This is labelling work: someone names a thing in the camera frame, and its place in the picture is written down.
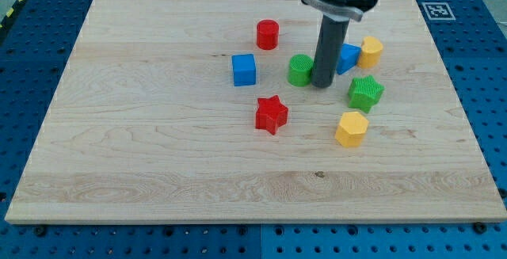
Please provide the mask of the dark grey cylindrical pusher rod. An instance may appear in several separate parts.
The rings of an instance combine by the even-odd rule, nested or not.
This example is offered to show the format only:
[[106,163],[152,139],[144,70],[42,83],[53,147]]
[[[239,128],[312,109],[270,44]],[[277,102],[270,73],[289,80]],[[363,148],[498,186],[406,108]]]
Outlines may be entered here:
[[349,19],[335,21],[326,15],[322,16],[311,72],[313,86],[327,88],[333,83],[348,26]]

